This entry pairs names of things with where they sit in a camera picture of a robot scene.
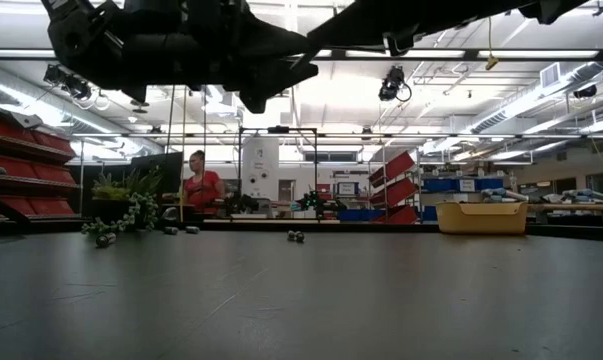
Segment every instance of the potted plant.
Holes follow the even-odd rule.
[[[82,232],[154,229],[159,208],[154,194],[162,179],[158,166],[145,176],[135,169],[122,182],[113,181],[112,174],[100,174],[92,188],[97,216],[91,224],[84,224]]]

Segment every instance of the green plant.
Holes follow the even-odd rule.
[[[156,166],[146,176],[141,177],[137,169],[132,170],[130,175],[125,178],[123,185],[130,194],[154,194],[159,188],[159,184],[163,179],[161,168]]]
[[[130,194],[155,194],[162,179],[163,174],[159,166],[143,177],[134,169],[123,182],[113,181],[112,174],[105,176],[101,173],[99,179],[94,181],[92,195],[95,200],[126,201]]]
[[[154,200],[154,196],[148,193],[145,195],[133,193],[128,197],[128,201],[130,202],[130,207],[128,208],[128,213],[123,215],[123,219],[120,219],[116,222],[112,221],[108,225],[101,221],[101,218],[97,217],[93,223],[83,224],[81,232],[83,234],[103,234],[108,232],[125,231],[129,226],[135,225],[137,217],[141,216],[142,206],[145,206],[146,208],[145,218],[143,219],[146,229],[153,230],[154,224],[159,220],[157,216],[159,205],[157,205],[156,201]]]
[[[112,174],[108,176],[99,174],[99,179],[94,180],[92,195],[95,200],[118,200],[125,201],[130,195],[130,190],[120,182],[112,180]]]

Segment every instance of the red shirt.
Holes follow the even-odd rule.
[[[217,192],[216,184],[220,181],[219,175],[214,171],[206,171],[203,181],[195,181],[194,176],[185,183],[185,191],[188,196],[188,203],[195,207],[204,207],[214,201],[214,199],[223,197]]]

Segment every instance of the desk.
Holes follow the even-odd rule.
[[[598,211],[603,217],[603,204],[528,204],[528,213],[536,213],[541,224],[548,223],[548,211]]]

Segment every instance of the table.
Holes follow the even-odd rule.
[[[603,242],[0,238],[0,359],[603,359]]]
[[[603,204],[528,204],[528,213],[536,213],[537,222],[548,223],[547,211],[599,211],[603,218]]]

